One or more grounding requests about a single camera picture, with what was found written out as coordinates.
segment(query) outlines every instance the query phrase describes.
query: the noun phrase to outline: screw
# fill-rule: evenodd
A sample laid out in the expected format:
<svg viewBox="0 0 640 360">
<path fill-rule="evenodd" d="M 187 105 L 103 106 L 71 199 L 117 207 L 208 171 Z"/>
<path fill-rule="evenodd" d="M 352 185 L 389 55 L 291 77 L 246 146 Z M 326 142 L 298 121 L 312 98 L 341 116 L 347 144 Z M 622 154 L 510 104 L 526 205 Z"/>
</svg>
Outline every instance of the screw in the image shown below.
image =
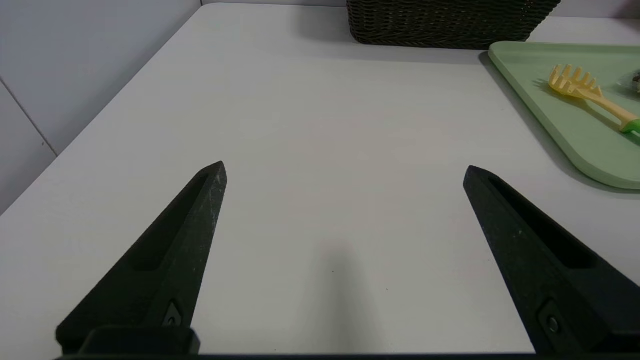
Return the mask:
<svg viewBox="0 0 640 360">
<path fill-rule="evenodd" d="M 547 318 L 547 326 L 549 328 L 549 331 L 553 332 L 554 334 L 560 332 L 560 324 L 554 316 L 550 316 Z"/>
</svg>

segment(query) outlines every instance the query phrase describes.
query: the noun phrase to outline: white table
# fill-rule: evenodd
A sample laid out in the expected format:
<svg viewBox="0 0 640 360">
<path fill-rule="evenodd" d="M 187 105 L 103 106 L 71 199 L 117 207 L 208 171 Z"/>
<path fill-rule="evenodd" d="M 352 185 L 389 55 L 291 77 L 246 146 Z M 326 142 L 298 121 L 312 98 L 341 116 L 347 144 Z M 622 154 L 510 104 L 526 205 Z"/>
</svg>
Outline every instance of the white table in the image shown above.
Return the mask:
<svg viewBox="0 0 640 360">
<path fill-rule="evenodd" d="M 637 45 L 638 25 L 532 39 Z M 578 173 L 486 55 L 360 45 L 343 8 L 211 4 L 0 218 L 0 357 L 57 356 L 55 326 L 218 160 L 202 352 L 531 352 L 471 164 L 640 282 L 640 195 Z"/>
</svg>

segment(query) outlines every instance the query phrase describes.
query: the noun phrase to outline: green tray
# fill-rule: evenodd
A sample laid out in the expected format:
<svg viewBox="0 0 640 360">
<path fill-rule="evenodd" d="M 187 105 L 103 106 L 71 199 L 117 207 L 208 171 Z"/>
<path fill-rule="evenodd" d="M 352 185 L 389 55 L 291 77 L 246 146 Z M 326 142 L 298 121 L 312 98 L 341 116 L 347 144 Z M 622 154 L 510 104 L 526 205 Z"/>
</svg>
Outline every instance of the green tray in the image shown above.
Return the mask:
<svg viewBox="0 0 640 360">
<path fill-rule="evenodd" d="M 547 85 L 555 65 L 581 66 L 608 99 L 640 115 L 640 94 L 616 84 L 640 69 L 640 47 L 497 42 L 489 57 L 575 167 L 603 184 L 640 190 L 640 134 L 621 134 L 611 114 Z"/>
</svg>

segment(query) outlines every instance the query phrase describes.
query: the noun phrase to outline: white wall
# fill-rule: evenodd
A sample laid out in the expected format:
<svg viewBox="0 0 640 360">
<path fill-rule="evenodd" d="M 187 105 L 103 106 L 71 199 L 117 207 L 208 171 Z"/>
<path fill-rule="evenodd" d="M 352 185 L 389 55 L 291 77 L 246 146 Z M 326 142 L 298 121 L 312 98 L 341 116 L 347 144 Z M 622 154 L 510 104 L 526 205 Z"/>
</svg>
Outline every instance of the white wall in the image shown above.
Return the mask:
<svg viewBox="0 0 640 360">
<path fill-rule="evenodd" d="M 0 76 L 60 153 L 200 0 L 0 0 Z"/>
<path fill-rule="evenodd" d="M 203 0 L 210 3 L 299 4 L 346 6 L 346 0 Z M 562 0 L 551 16 L 640 19 L 639 0 Z"/>
<path fill-rule="evenodd" d="M 0 215 L 55 158 L 0 82 Z"/>
</svg>

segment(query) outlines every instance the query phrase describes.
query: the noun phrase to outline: wicker basket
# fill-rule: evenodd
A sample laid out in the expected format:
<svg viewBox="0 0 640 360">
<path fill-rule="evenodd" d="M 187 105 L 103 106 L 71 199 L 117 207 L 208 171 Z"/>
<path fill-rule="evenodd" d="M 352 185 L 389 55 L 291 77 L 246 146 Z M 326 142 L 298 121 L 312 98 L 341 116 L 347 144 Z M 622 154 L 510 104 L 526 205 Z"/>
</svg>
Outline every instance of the wicker basket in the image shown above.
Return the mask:
<svg viewBox="0 0 640 360">
<path fill-rule="evenodd" d="M 560 0 L 347 0 L 363 44 L 488 49 L 524 41 Z"/>
</svg>

